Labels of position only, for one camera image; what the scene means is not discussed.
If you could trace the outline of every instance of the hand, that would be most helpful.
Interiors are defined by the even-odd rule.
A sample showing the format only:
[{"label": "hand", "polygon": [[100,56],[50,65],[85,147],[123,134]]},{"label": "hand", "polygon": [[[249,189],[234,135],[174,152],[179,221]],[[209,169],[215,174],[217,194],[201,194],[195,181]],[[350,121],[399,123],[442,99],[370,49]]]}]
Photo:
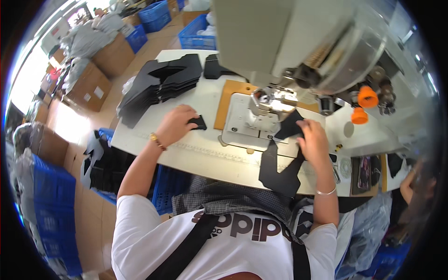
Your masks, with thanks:
[{"label": "hand", "polygon": [[164,147],[179,141],[197,124],[187,122],[192,118],[199,118],[196,111],[188,105],[180,105],[169,111],[157,128],[155,134]]},{"label": "hand", "polygon": [[320,123],[305,119],[296,124],[302,129],[305,138],[297,137],[302,154],[313,166],[314,170],[320,170],[330,163],[328,155],[328,140]]}]

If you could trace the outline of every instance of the wristwatch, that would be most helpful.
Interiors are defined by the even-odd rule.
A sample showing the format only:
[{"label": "wristwatch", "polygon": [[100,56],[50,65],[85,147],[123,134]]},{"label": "wristwatch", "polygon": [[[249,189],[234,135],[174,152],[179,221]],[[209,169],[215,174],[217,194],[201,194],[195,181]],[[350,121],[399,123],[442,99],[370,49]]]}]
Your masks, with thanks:
[{"label": "wristwatch", "polygon": [[159,148],[162,149],[162,151],[166,151],[166,150],[167,150],[167,148],[165,148],[165,147],[160,143],[159,139],[157,138],[157,135],[156,135],[154,132],[152,132],[152,133],[150,134],[150,140],[151,140],[151,141],[154,141],[154,142],[157,144],[157,146],[159,146]]}]

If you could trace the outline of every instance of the checkered cloth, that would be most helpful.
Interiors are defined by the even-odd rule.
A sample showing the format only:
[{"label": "checkered cloth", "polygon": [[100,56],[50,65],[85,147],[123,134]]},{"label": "checkered cloth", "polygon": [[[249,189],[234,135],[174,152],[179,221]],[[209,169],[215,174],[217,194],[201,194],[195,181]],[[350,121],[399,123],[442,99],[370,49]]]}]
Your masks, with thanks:
[{"label": "checkered cloth", "polygon": [[[204,213],[210,215],[261,211],[276,217],[292,233],[292,213],[289,208],[291,201],[292,198],[271,190],[244,187],[194,175],[189,191],[172,198],[172,209],[174,215],[199,209],[204,209]],[[291,236],[295,242],[303,244],[294,234]]]}]

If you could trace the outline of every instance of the industrial sewing machine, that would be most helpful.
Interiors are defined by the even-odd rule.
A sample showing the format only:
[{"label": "industrial sewing machine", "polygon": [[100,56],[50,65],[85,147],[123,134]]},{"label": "industrial sewing machine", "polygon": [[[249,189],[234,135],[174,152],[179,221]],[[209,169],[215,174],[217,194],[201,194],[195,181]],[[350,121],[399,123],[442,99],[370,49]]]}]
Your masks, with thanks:
[{"label": "industrial sewing machine", "polygon": [[[405,146],[401,139],[425,134],[414,104],[424,82],[382,16],[363,1],[213,5],[220,64],[258,86],[251,95],[232,97],[223,143],[263,151],[274,139],[279,155],[296,155],[295,139],[273,135],[299,102],[318,105],[330,151],[342,147],[345,156],[399,151]],[[405,117],[393,117],[396,88],[406,103]]]}]

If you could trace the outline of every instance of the orange plastic spool cap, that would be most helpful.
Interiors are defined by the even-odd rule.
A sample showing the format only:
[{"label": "orange plastic spool cap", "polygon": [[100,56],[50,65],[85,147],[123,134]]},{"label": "orange plastic spool cap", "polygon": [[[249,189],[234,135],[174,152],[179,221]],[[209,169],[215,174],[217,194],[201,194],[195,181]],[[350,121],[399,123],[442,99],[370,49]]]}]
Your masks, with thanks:
[{"label": "orange plastic spool cap", "polygon": [[369,116],[366,112],[364,112],[364,109],[361,107],[356,107],[353,110],[352,114],[352,123],[356,125],[363,125],[369,120]]},{"label": "orange plastic spool cap", "polygon": [[358,93],[358,104],[363,108],[373,108],[378,105],[378,96],[369,86],[362,86]]}]

